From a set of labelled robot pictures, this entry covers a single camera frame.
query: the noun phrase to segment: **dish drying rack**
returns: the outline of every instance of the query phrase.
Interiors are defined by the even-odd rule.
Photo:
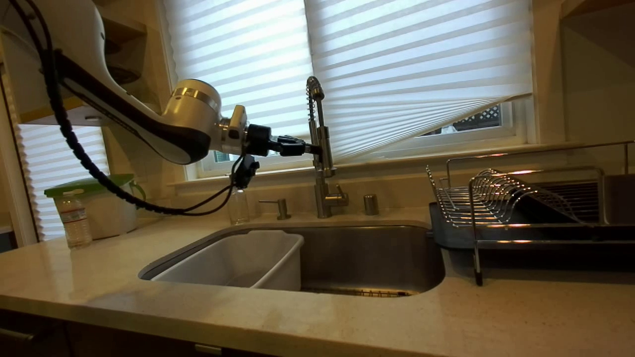
[[[600,183],[596,223],[582,221],[580,209],[566,197],[512,173],[487,169],[475,175],[469,187],[453,187],[451,173],[435,177],[427,169],[437,197],[437,205],[431,205],[435,239],[445,249],[473,250],[477,286],[483,286],[481,250],[635,245],[635,225],[608,223],[604,173],[592,171],[598,171]]]

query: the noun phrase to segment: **faucet handle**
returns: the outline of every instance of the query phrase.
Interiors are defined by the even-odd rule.
[[[278,209],[278,221],[288,221],[292,219],[292,215],[286,209],[286,199],[278,199],[278,201],[262,201],[264,205],[276,205]]]
[[[338,189],[338,195],[328,195],[326,197],[326,203],[330,205],[330,207],[348,207],[350,205],[350,195],[346,195],[344,191],[342,191],[342,187],[336,187]]]
[[[379,217],[379,205],[375,195],[364,197],[364,215],[366,217]]]

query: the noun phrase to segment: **faucet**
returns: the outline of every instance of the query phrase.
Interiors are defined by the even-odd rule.
[[[264,205],[274,205],[278,209],[278,221],[288,221],[292,219],[290,211],[286,209],[286,199],[278,201],[262,201]]]
[[[314,155],[314,169],[316,169],[316,209],[318,219],[328,219],[334,215],[332,209],[348,207],[348,195],[342,187],[334,187],[330,179],[336,175],[334,159],[332,159],[332,143],[330,143],[330,130],[324,126],[324,112],[322,100],[324,90],[318,78],[308,78],[306,82],[308,104],[310,104],[310,133],[312,145],[316,149]]]

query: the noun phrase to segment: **drain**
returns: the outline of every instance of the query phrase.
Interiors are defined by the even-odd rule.
[[[340,296],[366,296],[366,298],[403,298],[415,296],[415,290],[395,288],[358,288],[358,286],[304,286],[302,292],[314,294],[340,294]]]

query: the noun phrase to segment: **window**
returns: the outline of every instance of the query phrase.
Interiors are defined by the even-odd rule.
[[[108,157],[102,128],[74,128],[82,147],[92,161],[108,173]],[[46,189],[62,183],[90,179],[92,175],[80,165],[66,145],[58,126],[18,126],[20,153],[24,157],[30,197],[42,241],[64,237],[64,225]]]
[[[447,155],[483,149],[508,149],[528,143],[528,126],[532,122],[532,96],[508,100],[473,112],[437,130],[413,135],[395,145],[377,149],[366,157],[367,161],[391,161],[401,157]]]
[[[318,76],[336,163],[431,153],[427,133],[532,94],[528,0],[165,0],[163,11],[175,78],[213,84],[225,112],[244,104],[274,133],[308,137],[304,86]],[[494,137],[522,133],[516,106],[504,108]]]

